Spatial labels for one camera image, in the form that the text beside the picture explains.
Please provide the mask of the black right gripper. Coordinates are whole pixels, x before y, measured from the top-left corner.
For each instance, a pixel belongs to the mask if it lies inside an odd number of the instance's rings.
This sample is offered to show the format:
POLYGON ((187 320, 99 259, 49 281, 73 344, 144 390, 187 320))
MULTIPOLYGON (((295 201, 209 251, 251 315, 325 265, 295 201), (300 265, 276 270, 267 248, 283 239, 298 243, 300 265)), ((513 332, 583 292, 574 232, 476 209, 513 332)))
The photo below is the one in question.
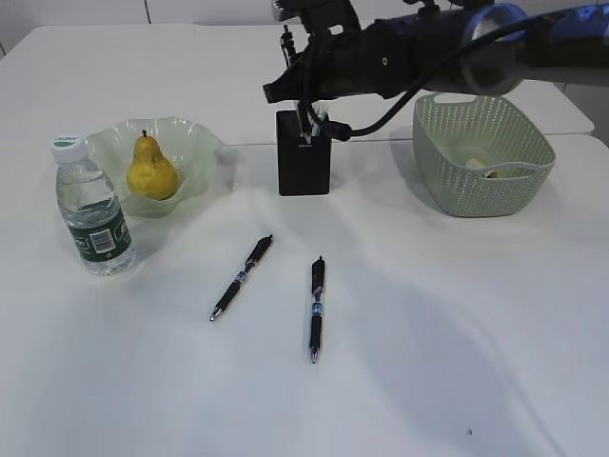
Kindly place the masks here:
POLYGON ((312 41, 306 48, 296 53, 290 65, 276 80, 263 85, 263 92, 268 104, 283 101, 299 101, 303 99, 305 71, 309 65, 309 100, 317 102, 332 100, 329 91, 328 62, 330 61, 332 41, 312 41))

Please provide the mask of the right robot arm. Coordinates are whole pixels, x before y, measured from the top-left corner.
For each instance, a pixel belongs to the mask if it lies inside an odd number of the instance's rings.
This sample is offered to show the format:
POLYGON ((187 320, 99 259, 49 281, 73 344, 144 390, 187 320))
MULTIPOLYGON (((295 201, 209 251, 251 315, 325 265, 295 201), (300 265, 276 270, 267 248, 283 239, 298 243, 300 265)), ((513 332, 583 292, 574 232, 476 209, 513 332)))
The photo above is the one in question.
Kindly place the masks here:
POLYGON ((348 1, 279 1, 280 16, 298 17, 308 44, 285 72, 263 86, 274 104, 406 91, 443 58, 423 84, 430 91, 503 95, 525 79, 605 86, 608 7, 585 5, 527 15, 511 3, 431 3, 416 13, 363 27, 348 1))

